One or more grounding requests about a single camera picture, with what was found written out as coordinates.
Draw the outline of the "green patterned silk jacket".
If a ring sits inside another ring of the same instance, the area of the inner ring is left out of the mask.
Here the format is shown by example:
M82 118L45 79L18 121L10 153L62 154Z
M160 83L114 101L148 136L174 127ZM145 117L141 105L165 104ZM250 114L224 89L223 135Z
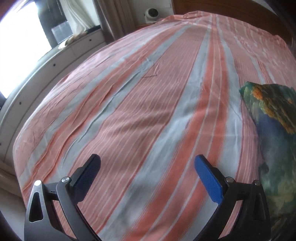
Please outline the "green patterned silk jacket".
M247 82L239 92L258 134L271 240L295 240L295 90Z

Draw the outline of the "white window cabinet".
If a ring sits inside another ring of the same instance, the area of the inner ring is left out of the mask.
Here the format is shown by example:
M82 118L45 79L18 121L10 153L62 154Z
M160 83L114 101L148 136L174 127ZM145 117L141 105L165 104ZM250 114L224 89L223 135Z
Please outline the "white window cabinet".
M3 163L13 166L12 149L20 129L57 82L105 45L102 29L96 28L63 49L54 48L8 96L1 109Z

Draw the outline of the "pink striped bed sheet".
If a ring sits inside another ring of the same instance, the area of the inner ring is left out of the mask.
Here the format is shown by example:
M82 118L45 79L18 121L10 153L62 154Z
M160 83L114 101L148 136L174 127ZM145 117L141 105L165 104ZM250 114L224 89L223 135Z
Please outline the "pink striped bed sheet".
M288 46L204 11L172 15L102 48L61 79L13 147L24 202L33 183L101 169L79 208L102 240L193 240L213 214L194 159L251 183L261 157L239 89L295 87Z

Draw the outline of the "wooden headboard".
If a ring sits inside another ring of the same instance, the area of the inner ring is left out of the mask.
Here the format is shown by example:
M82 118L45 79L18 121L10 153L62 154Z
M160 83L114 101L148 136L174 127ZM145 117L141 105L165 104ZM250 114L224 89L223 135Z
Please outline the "wooden headboard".
M280 18L254 1L238 0L172 0L173 12L184 15L192 11L205 11L241 20L272 35L280 36L288 45L292 35Z

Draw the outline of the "beige curtain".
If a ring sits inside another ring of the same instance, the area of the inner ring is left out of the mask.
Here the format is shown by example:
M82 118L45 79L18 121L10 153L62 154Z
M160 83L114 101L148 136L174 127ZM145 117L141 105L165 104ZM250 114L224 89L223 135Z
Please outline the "beige curtain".
M94 1L100 25L107 43L135 31L132 8L128 1Z

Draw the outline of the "small white fan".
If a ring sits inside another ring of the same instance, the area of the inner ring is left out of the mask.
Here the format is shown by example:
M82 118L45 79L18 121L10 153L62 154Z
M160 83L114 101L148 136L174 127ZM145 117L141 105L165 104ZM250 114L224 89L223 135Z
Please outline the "small white fan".
M155 23L159 18L159 12L155 8L149 8L144 13L144 19L146 24Z

